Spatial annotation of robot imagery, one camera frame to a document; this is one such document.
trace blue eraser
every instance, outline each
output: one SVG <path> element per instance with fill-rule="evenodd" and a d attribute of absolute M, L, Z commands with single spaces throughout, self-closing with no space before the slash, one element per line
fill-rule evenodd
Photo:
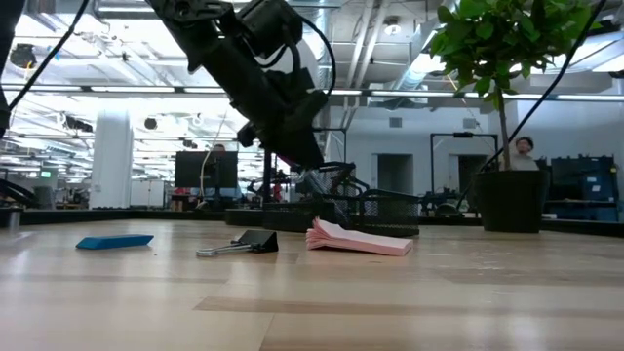
<path fill-rule="evenodd" d="M 77 249 L 104 250 L 147 245 L 153 235 L 115 235 L 105 237 L 86 237 L 76 245 Z"/>

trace doorway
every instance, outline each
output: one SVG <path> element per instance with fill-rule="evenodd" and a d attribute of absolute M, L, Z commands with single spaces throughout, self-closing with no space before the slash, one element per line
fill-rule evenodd
<path fill-rule="evenodd" d="M 488 160 L 487 155 L 459 155 L 457 157 L 457 168 L 459 169 L 459 193 L 463 193 L 470 186 L 473 176 L 481 169 L 481 166 Z M 468 191 L 466 200 L 470 208 L 477 206 L 472 189 Z"/>
<path fill-rule="evenodd" d="M 378 154 L 377 188 L 413 195 L 413 156 Z"/>

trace table surface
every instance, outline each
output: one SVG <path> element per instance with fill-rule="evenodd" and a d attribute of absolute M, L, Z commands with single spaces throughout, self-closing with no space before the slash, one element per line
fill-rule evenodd
<path fill-rule="evenodd" d="M 405 257 L 196 258 L 244 228 L 120 220 L 0 232 L 0 349 L 622 350 L 624 241 L 421 227 Z M 84 236 L 149 247 L 78 251 Z"/>

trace black binder clip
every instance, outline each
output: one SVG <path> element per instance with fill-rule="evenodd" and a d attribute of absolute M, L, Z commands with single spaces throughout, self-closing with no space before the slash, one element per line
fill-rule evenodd
<path fill-rule="evenodd" d="M 232 240 L 231 245 L 216 249 L 201 249 L 197 251 L 198 257 L 212 257 L 218 254 L 229 253 L 274 253 L 279 250 L 277 245 L 277 233 L 267 230 L 248 230 L 239 240 Z"/>

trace white column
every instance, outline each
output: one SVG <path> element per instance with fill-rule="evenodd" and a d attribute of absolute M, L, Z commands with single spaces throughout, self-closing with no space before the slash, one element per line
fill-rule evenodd
<path fill-rule="evenodd" d="M 104 100 L 97 113 L 89 207 L 130 206 L 134 134 L 125 100 Z"/>

